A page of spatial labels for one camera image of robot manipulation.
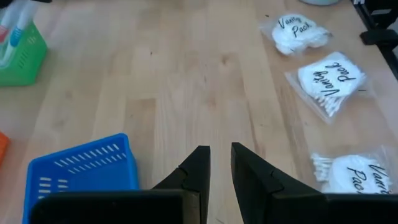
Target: plastic bag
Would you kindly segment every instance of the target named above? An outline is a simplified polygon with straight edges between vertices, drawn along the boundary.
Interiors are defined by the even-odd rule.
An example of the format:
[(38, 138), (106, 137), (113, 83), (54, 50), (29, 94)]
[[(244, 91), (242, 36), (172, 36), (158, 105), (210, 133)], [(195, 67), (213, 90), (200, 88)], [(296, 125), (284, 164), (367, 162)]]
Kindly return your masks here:
[(329, 31), (301, 14), (285, 14), (277, 21), (264, 22), (260, 30), (284, 55), (301, 53), (307, 47), (324, 46), (330, 37)]
[(298, 95), (328, 124), (365, 81), (365, 73), (340, 52), (285, 73)]
[(380, 146), (375, 151), (330, 158), (311, 155), (315, 177), (323, 193), (397, 193), (395, 167), (389, 160), (392, 151)]

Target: green container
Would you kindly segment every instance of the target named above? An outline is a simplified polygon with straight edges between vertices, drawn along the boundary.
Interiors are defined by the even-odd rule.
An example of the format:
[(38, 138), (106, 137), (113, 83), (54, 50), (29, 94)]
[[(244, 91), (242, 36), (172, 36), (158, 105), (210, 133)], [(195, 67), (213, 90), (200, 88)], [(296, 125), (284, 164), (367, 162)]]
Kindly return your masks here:
[(35, 82), (47, 45), (34, 23), (24, 31), (10, 62), (0, 67), (0, 86), (30, 85)]

